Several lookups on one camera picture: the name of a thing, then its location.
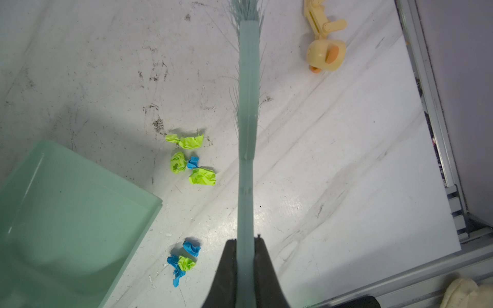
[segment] green dustpan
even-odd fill
[[[39,142],[0,190],[0,308],[103,307],[161,202]]]

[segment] white marble table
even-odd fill
[[[106,307],[199,307],[236,236],[238,55],[225,5],[0,4],[0,182],[49,138],[164,201]],[[313,36],[301,0],[269,1],[261,35],[255,231],[293,307],[459,250],[394,2],[326,7],[348,22],[332,35],[348,45],[336,72],[304,62]],[[169,170],[176,147],[163,134],[197,131],[207,141],[194,153],[217,172],[214,187]],[[175,289],[163,265],[185,237],[202,250]]]

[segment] yellow toy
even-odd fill
[[[324,14],[325,0],[305,0],[304,15],[310,22],[315,41],[308,47],[307,62],[310,70],[320,73],[322,69],[334,71],[341,66],[346,55],[346,44],[341,40],[326,39],[330,32],[344,29],[344,19],[331,22]]]

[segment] beige fabric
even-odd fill
[[[440,308],[493,308],[493,286],[468,278],[454,280],[445,291]]]

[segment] blue crumpled paper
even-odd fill
[[[177,256],[171,255],[171,257],[168,257],[167,261],[169,264],[171,264],[171,266],[175,268],[175,270],[173,271],[173,275],[175,275],[175,278],[173,279],[173,286],[176,288],[180,283],[180,278],[185,276],[185,272],[182,271],[181,268],[178,266]]]
[[[199,158],[195,156],[192,156],[190,160],[188,160],[188,163],[186,164],[186,167],[189,169],[198,168],[198,166],[199,166]]]
[[[192,256],[194,257],[199,256],[200,246],[194,246],[192,243],[186,240],[183,243],[183,248],[186,250],[186,252],[188,252]]]

